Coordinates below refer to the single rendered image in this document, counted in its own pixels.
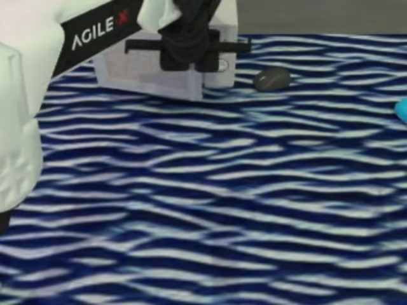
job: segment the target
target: red letter x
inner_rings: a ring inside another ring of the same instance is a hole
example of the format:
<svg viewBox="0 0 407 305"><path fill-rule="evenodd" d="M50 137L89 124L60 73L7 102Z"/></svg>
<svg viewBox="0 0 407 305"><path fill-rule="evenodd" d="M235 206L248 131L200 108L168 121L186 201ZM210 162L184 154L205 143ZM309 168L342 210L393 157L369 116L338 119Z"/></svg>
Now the red letter x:
<svg viewBox="0 0 407 305"><path fill-rule="evenodd" d="M127 22L127 13L128 13L127 9L125 9L119 13L119 19L118 19L119 25L125 24Z"/></svg>

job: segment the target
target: computer mouse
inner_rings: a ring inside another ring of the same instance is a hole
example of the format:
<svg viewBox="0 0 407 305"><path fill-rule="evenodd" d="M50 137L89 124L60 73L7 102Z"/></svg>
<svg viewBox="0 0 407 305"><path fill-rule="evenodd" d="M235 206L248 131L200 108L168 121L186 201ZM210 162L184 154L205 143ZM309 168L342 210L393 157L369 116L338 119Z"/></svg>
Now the computer mouse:
<svg viewBox="0 0 407 305"><path fill-rule="evenodd" d="M290 72L284 68L271 68L261 71L253 80L254 87L260 92L287 88L290 83Z"/></svg>

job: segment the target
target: black label band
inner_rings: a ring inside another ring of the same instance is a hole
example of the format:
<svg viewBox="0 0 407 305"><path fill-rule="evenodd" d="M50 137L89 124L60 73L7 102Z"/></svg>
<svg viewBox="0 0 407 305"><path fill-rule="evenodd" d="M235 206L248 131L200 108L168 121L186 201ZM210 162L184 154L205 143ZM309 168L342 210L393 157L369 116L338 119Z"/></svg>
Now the black label band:
<svg viewBox="0 0 407 305"><path fill-rule="evenodd" d="M137 16L142 2L113 0L64 22L61 26L65 32L65 42L53 77L141 30Z"/></svg>

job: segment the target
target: gray background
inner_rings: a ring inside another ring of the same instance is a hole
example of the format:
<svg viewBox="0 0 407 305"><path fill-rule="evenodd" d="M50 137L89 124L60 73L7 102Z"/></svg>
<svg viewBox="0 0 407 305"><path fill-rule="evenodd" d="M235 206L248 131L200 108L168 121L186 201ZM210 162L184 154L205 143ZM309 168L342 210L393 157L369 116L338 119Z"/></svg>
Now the gray background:
<svg viewBox="0 0 407 305"><path fill-rule="evenodd" d="M238 0L238 9L241 34L407 34L407 0Z"/></svg>

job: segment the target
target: light blue round object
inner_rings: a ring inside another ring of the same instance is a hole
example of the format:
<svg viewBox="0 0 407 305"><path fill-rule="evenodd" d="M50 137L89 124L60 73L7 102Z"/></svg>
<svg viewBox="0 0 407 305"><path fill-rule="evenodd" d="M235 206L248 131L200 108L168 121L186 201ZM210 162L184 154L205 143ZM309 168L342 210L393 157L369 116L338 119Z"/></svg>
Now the light blue round object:
<svg viewBox="0 0 407 305"><path fill-rule="evenodd" d="M407 123L407 98L398 102L394 107L394 111L401 121Z"/></svg>

